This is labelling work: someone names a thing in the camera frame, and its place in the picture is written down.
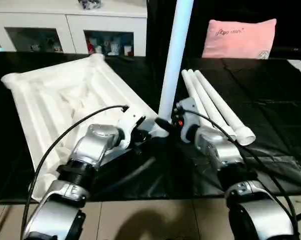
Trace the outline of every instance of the pink pillow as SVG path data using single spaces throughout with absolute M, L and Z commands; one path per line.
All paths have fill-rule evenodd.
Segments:
M 276 19 L 259 23 L 210 20 L 203 58 L 268 59 Z

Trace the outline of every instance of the glass cabinet door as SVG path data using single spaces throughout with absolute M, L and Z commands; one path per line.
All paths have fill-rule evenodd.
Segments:
M 88 53 L 105 56 L 134 56 L 134 33 L 85 30 Z
M 6 52 L 75 53 L 63 14 L 0 12 L 0 45 Z
M 67 15 L 76 53 L 145 56 L 147 18 Z
M 17 52 L 63 52 L 56 29 L 5 27 L 5 30 Z

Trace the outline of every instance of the black tablecloth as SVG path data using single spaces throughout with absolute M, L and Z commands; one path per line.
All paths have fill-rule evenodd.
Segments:
M 24 203 L 34 175 L 12 94 L 2 84 L 1 77 L 84 57 L 86 55 L 0 53 L 0 203 Z M 154 111 L 158 111 L 165 62 L 150 62 L 143 57 L 107 57 L 106 61 Z M 205 75 L 255 133 L 256 141 L 249 147 L 257 150 L 289 194 L 301 194 L 299 70 L 286 60 L 247 59 L 186 59 L 182 68 L 200 70 Z M 187 96 L 180 78 L 175 100 Z M 254 160 L 249 159 L 251 166 L 259 170 Z M 258 174 L 266 186 L 278 193 L 266 174 Z M 193 146 L 170 138 L 153 138 L 104 165 L 95 183 L 92 201 L 223 195 L 207 159 Z

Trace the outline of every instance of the white cabinet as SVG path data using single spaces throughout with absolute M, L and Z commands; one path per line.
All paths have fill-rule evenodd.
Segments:
M 75 53 L 63 14 L 0 12 L 0 46 L 7 52 Z
M 67 15 L 67 21 L 76 53 L 145 56 L 146 18 Z
M 146 0 L 0 0 L 0 51 L 145 56 Z

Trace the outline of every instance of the white pole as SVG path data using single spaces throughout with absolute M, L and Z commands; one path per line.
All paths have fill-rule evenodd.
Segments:
M 184 79 L 186 89 L 187 89 L 187 92 L 188 92 L 189 96 L 192 97 L 195 100 L 195 104 L 196 104 L 198 112 L 200 114 L 204 115 L 205 117 L 208 117 L 207 113 L 206 113 L 206 110 L 205 110 L 205 108 L 204 108 L 204 106 L 201 102 L 201 99 L 198 96 L 198 94 L 196 92 L 196 89 L 195 89 L 195 87 L 192 83 L 191 76 L 189 75 L 189 73 L 185 69 L 183 71 L 181 71 L 181 75 L 182 75 L 182 78 Z M 207 121 L 206 119 L 204 119 L 202 117 L 199 119 L 199 122 L 200 122 L 201 126 L 208 126 L 208 127 L 211 127 L 211 128 L 213 127 L 213 125 L 209 121 Z
M 194 0 L 177 0 L 176 3 L 158 111 L 158 116 L 168 121 L 171 119 L 193 3 Z
M 207 94 L 207 92 L 201 85 L 200 81 L 198 80 L 193 70 L 189 69 L 188 74 L 192 80 L 194 89 L 196 89 L 200 101 L 203 107 L 205 108 L 209 118 L 213 120 L 215 123 L 217 123 L 228 135 L 231 136 L 233 140 L 235 140 L 236 139 L 235 132 L 230 126 L 227 125 L 224 118 L 222 117 L 222 115 L 214 105 L 213 101 L 210 99 L 210 96 Z
M 209 83 L 209 81 L 207 81 L 200 71 L 196 70 L 195 74 L 221 115 L 235 131 L 236 139 L 239 144 L 246 146 L 254 142 L 256 136 L 252 130 L 243 124 L 239 117 L 227 105 L 224 99 L 219 95 L 219 93 L 213 88 L 213 86 Z

